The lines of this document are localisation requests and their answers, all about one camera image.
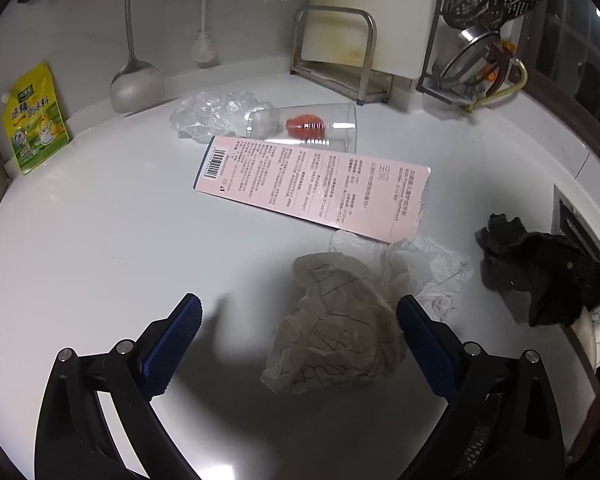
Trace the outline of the yellow green seasoning pouch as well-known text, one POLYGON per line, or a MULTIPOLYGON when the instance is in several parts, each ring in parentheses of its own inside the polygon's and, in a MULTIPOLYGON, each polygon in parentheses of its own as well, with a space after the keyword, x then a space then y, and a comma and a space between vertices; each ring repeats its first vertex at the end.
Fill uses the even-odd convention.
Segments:
POLYGON ((22 174, 27 174, 70 142, 45 62, 21 76, 8 94, 3 114, 7 139, 22 174))

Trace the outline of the dark grey cloth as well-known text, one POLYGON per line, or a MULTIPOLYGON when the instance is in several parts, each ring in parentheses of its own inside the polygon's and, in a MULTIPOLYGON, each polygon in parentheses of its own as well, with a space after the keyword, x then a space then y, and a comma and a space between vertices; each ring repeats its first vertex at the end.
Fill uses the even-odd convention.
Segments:
POLYGON ((530 326, 571 325, 600 306, 600 262, 569 238, 529 232, 519 218, 491 214, 476 233, 483 283, 498 292, 528 292, 530 326))

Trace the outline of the crumpled clear plastic bag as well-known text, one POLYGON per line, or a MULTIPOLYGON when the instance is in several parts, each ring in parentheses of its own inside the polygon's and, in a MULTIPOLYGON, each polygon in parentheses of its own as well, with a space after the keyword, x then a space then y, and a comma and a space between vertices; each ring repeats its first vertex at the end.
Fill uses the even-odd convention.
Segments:
POLYGON ((215 136, 243 138, 251 114, 270 108, 272 103, 260 101, 248 91, 198 91, 176 104, 170 127, 180 138, 200 144, 208 144, 215 136))

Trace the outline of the dirty dishes in sink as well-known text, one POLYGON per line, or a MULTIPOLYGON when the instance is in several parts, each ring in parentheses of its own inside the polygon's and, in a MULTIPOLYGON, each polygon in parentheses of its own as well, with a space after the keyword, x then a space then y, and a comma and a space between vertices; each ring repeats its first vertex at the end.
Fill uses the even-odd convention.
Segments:
POLYGON ((592 370, 600 367, 600 306, 593 310, 582 309, 577 321, 571 325, 592 370))

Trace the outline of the clear plastic cup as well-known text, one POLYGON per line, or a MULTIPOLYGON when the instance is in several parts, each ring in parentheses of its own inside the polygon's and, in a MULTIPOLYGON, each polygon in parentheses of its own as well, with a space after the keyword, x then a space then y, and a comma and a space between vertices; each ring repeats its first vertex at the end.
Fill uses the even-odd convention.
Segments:
POLYGON ((356 153, 358 118, 353 104, 255 110, 246 122, 249 139, 314 150, 356 153))

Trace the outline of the red tomato piece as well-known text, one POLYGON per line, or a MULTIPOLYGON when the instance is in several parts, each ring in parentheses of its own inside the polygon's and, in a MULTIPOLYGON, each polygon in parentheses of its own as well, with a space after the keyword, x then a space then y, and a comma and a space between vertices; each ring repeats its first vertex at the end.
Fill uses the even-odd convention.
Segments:
POLYGON ((285 129, 293 139, 300 141, 321 141, 325 137, 325 123, 321 117, 313 114, 303 114, 289 118, 285 129))

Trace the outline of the black kitchen sink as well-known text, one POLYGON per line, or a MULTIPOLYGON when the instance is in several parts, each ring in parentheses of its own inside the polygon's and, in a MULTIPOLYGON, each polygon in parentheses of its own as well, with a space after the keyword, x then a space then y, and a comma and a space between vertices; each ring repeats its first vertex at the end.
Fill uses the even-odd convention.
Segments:
POLYGON ((593 260, 600 263, 600 237, 576 206, 557 187, 553 188, 553 213, 550 232, 567 237, 593 260))

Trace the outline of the pink paper box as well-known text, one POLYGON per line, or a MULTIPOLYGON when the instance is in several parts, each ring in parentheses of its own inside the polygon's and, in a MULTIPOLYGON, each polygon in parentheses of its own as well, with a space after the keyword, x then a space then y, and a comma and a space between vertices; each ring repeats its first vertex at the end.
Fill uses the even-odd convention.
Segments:
POLYGON ((194 190, 394 243, 414 240, 430 174, 408 162, 218 136, 194 190))

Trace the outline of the steel cutting board rack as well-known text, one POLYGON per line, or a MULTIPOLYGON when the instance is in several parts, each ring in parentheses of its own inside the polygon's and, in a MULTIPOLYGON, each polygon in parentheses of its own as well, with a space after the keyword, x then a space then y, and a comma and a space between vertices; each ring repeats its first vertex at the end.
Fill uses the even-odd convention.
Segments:
POLYGON ((290 72, 358 105, 389 101, 394 76, 373 66, 372 14, 345 6, 304 6, 294 17, 290 72))

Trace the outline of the white bottle brush blue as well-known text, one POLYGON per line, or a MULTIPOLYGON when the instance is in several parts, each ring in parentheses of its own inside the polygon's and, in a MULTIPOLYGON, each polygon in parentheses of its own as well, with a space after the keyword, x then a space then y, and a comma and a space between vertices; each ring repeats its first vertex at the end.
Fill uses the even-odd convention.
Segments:
POLYGON ((211 66, 216 61, 215 46, 207 27, 207 0, 200 0, 200 23, 192 45, 192 58, 199 66, 211 66))

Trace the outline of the steel ladle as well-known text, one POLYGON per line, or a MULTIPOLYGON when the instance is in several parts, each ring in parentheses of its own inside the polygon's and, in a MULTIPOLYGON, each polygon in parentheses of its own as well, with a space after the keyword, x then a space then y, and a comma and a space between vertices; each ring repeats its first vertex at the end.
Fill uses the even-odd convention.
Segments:
POLYGON ((158 105, 164 98, 164 83, 160 72, 135 52, 132 0, 123 0, 128 60, 114 75, 110 84, 110 102, 118 114, 133 114, 158 105))

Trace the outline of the white paper tissue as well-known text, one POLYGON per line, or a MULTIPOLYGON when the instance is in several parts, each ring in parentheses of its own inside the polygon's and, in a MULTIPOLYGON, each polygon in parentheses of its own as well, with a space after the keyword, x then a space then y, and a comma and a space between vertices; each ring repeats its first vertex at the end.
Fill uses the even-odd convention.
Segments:
POLYGON ((365 264, 381 295, 392 304, 412 295, 440 322, 474 274, 466 257, 420 234, 412 242, 387 244, 338 231, 332 234, 329 250, 365 264))

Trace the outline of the printed paper wrapper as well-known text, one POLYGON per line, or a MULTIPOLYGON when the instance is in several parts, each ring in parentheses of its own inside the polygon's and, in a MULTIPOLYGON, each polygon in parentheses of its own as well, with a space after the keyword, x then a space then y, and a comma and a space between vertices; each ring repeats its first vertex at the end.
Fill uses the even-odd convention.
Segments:
POLYGON ((298 258, 292 272, 304 295, 277 327, 261 382, 300 394, 378 382, 399 368, 406 343, 396 308, 364 263, 320 252, 298 258))

